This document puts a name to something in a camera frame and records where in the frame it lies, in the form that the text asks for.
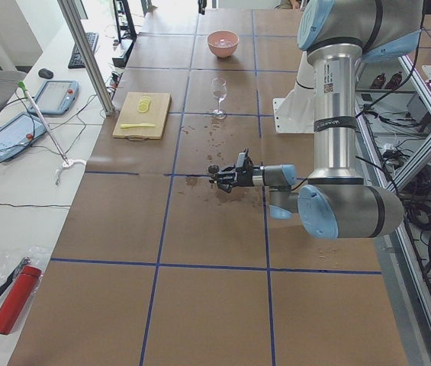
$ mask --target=cutting board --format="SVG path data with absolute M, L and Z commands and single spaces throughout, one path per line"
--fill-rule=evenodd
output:
M 140 113 L 137 111 L 137 105 L 144 96 L 150 97 L 151 102 L 149 110 L 146 113 Z M 127 93 L 112 136 L 118 139 L 161 140 L 170 102 L 169 93 Z M 122 124 L 155 124 L 156 126 L 121 128 Z

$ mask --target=black keyboard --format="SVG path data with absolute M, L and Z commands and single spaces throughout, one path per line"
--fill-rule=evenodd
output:
M 93 53 L 95 52 L 96 44 L 98 43 L 98 33 L 86 32 L 86 39 L 90 43 Z M 69 60 L 68 69 L 84 69 L 85 63 L 79 53 L 78 46 L 74 46 L 71 52 L 71 59 Z

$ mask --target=black mouse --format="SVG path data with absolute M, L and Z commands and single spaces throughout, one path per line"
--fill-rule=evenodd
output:
M 44 79 L 52 79 L 54 77 L 54 72 L 48 69 L 40 69 L 39 76 Z

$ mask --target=tablet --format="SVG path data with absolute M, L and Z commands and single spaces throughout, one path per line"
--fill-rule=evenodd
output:
M 73 80 L 47 80 L 40 87 L 34 101 L 44 116 L 61 116 L 71 108 L 78 89 L 78 82 Z M 27 110 L 36 114 L 32 105 Z
M 22 112 L 0 127 L 0 160 L 15 157 L 46 132 L 39 118 Z

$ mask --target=bowl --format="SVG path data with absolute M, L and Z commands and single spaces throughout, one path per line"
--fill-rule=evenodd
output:
M 207 43 L 210 51 L 215 56 L 223 59 L 236 52 L 239 37 L 228 30 L 219 30 L 208 35 Z

